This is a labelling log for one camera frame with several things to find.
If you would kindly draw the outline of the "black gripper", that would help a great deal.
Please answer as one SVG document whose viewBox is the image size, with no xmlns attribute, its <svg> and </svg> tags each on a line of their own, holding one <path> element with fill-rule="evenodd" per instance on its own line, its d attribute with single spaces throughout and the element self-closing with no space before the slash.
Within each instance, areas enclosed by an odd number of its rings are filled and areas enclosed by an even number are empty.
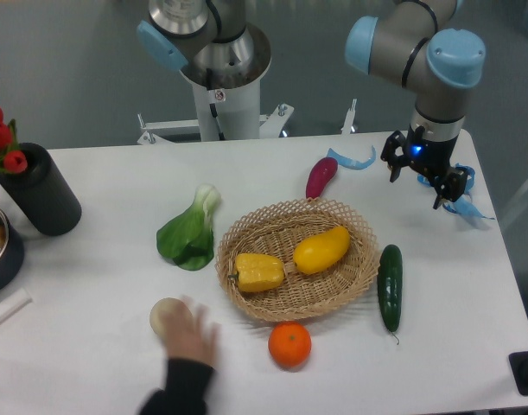
<svg viewBox="0 0 528 415">
<path fill-rule="evenodd" d="M 419 124 L 410 126 L 407 140 L 401 131 L 394 131 L 385 140 L 380 156 L 390 171 L 389 181 L 395 182 L 401 169 L 410 165 L 433 182 L 434 209 L 445 201 L 456 202 L 464 194 L 468 182 L 468 169 L 454 167 L 450 162 L 457 138 L 458 134 L 453 133 L 437 136 Z"/>
</svg>

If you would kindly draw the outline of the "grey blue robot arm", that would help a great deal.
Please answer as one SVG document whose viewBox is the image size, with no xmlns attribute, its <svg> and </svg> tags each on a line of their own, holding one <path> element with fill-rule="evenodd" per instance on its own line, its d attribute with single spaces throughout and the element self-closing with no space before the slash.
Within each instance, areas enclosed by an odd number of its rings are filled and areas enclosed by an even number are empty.
<svg viewBox="0 0 528 415">
<path fill-rule="evenodd" d="M 351 67 L 416 95 L 407 132 L 394 131 L 380 158 L 392 182 L 403 168 L 423 176 L 436 192 L 434 208 L 464 195 L 468 169 L 450 158 L 486 58 L 479 36 L 447 28 L 460 7 L 459 1 L 398 1 L 384 19 L 361 17 L 345 46 Z"/>
</svg>

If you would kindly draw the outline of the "black sleeved forearm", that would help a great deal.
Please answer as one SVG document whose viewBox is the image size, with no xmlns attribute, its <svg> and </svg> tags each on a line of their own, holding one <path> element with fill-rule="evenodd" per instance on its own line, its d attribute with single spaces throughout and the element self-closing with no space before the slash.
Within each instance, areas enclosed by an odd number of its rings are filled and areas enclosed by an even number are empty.
<svg viewBox="0 0 528 415">
<path fill-rule="evenodd" d="M 214 369 L 205 363 L 168 359 L 165 387 L 149 396 L 139 414 L 206 414 L 206 392 L 213 374 Z"/>
</svg>

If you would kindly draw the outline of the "blurred human hand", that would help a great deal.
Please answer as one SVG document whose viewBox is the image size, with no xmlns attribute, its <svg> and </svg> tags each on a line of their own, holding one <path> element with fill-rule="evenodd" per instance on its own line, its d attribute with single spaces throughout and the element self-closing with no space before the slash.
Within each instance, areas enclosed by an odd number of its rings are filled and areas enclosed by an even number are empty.
<svg viewBox="0 0 528 415">
<path fill-rule="evenodd" d="M 169 359 L 188 359 L 215 367 L 218 358 L 219 325 L 206 324 L 205 306 L 196 305 L 189 297 L 181 299 L 188 303 L 193 314 L 194 329 L 177 332 L 164 339 L 165 353 Z"/>
</svg>

